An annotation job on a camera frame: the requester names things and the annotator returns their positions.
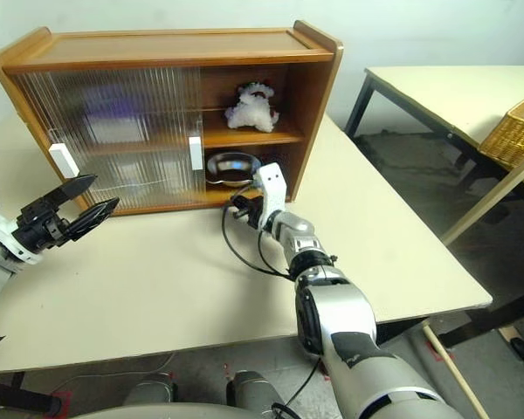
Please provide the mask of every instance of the ribbed glass panel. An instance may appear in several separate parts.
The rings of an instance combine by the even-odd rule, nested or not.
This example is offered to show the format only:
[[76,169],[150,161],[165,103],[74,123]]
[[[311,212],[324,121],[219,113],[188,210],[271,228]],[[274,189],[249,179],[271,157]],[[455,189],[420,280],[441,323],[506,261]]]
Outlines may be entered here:
[[118,210],[194,203],[205,191],[189,137],[202,137],[199,68],[31,72],[15,77],[51,143],[63,142],[86,193]]

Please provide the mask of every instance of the cabinet shelf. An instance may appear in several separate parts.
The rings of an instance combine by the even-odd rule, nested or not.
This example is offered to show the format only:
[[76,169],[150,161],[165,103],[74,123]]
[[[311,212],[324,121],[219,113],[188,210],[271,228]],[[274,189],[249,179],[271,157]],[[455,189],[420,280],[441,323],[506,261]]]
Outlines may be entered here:
[[[203,200],[211,205],[224,204],[229,201],[229,198],[238,191],[238,188],[229,188],[223,185],[206,185],[206,192]],[[247,190],[242,194],[247,198],[261,195],[261,192],[256,189]]]
[[8,74],[166,65],[258,65],[334,60],[319,39],[299,29],[104,31],[52,34],[42,27]]
[[203,113],[203,147],[225,148],[265,144],[286,144],[303,141],[303,134],[285,113],[271,133],[262,133],[254,127],[229,129],[223,111]]
[[[170,151],[174,148],[162,140],[161,133],[155,136],[158,137],[157,141],[93,144],[89,146],[89,154],[152,153]],[[279,121],[271,133],[262,133],[254,127],[228,128],[222,110],[203,112],[203,147],[205,149],[288,144],[303,141],[303,139],[303,134],[285,113],[279,116]]]

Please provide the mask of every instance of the wooden frame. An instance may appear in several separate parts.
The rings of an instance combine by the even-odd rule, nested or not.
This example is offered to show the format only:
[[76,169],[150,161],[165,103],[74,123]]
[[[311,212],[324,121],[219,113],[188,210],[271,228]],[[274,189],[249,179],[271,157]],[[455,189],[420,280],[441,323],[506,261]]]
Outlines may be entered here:
[[[30,129],[49,163],[51,145],[31,101],[16,79],[27,72],[194,66],[201,70],[203,149],[260,150],[275,155],[286,175],[290,199],[299,190],[314,138],[338,70],[341,42],[297,21],[293,28],[194,31],[106,31],[52,34],[39,28],[0,51],[0,81],[17,113]],[[238,85],[270,79],[276,91],[271,105],[280,120],[271,133],[250,128],[230,130],[223,110],[235,101]],[[167,149],[159,144],[119,143],[94,146],[97,155]],[[208,187],[197,203],[117,210],[135,214],[218,206],[232,189]],[[80,198],[78,204],[91,203]]]

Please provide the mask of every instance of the wicker basket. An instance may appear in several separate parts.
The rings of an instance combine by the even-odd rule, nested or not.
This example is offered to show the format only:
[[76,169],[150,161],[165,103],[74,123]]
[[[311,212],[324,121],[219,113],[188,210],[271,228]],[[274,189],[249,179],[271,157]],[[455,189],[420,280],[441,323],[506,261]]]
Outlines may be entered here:
[[510,168],[524,160],[524,100],[508,111],[479,151]]

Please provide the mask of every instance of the wooden stick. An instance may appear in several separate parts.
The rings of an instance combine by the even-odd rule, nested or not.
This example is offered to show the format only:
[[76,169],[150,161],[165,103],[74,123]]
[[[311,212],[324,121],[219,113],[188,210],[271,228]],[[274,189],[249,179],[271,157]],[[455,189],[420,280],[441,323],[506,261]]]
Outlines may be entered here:
[[518,332],[518,330],[516,330],[516,328],[513,325],[499,327],[499,333],[503,337],[503,339],[506,340],[508,343],[510,343],[511,339],[513,338],[522,339],[521,334]]
[[516,185],[524,180],[524,161],[511,170],[505,178],[489,191],[472,209],[465,213],[443,236],[441,241],[445,246],[452,243],[460,234],[478,221],[498,201],[504,198]]
[[440,340],[438,340],[437,335],[431,330],[431,327],[429,325],[425,325],[423,327],[423,331],[425,333],[425,336],[427,336],[429,342],[433,345],[433,347],[441,356],[441,358],[443,358],[443,361],[445,362],[446,366],[451,371],[460,388],[462,388],[462,390],[464,391],[465,396],[472,403],[473,408],[475,409],[479,417],[481,419],[489,419],[489,416],[487,415],[485,409],[483,409],[483,406],[479,402],[478,397],[473,393],[472,388],[470,388],[470,385],[466,382],[464,376],[462,375],[462,373],[460,373],[454,361],[451,360],[450,356],[448,356],[445,347],[443,347],[443,344],[440,343]]

